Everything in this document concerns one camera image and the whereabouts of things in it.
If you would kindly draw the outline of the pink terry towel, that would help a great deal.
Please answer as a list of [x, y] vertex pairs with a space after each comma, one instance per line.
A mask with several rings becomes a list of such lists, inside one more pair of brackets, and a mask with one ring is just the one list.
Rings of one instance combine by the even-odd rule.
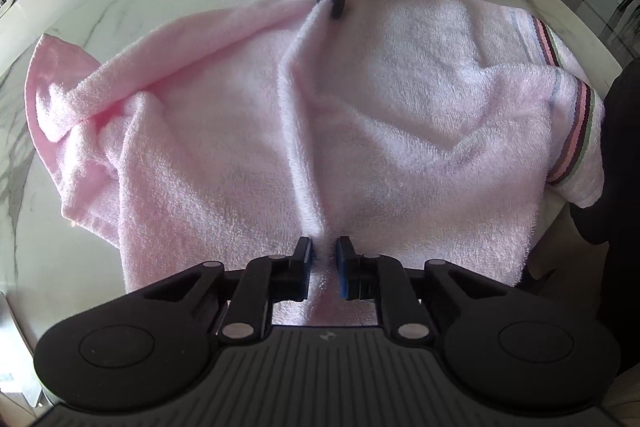
[[334, 244], [514, 285], [544, 191], [600, 198], [603, 104], [541, 20], [482, 0], [256, 0], [107, 62], [43, 36], [25, 81], [62, 215], [114, 245], [128, 291], [314, 243], [290, 324], [369, 324]]

